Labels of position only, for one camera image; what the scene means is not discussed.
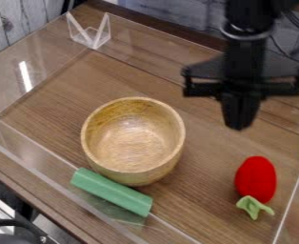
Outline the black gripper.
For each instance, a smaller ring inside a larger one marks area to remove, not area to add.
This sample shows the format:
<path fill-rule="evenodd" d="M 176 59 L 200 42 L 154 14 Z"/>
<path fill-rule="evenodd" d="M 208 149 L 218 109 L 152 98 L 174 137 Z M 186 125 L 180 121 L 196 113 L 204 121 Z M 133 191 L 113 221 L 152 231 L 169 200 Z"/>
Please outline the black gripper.
<path fill-rule="evenodd" d="M 266 53 L 260 67 L 220 55 L 184 67 L 180 74 L 185 96 L 221 97 L 225 124 L 237 131 L 252 126 L 260 99 L 299 95 L 299 62 L 273 52 Z M 241 108 L 236 94 L 242 94 Z"/>

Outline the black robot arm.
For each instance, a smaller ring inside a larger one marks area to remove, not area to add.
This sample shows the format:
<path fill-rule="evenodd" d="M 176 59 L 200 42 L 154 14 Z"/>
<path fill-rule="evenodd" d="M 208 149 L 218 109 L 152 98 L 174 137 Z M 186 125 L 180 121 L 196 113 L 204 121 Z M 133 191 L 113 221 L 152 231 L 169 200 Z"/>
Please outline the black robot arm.
<path fill-rule="evenodd" d="M 268 97 L 299 96 L 299 48 L 281 56 L 266 51 L 277 18 L 286 17 L 299 28 L 297 6 L 299 0 L 228 0 L 220 28 L 224 54 L 181 69 L 182 95 L 216 98 L 233 130 L 252 126 Z"/>

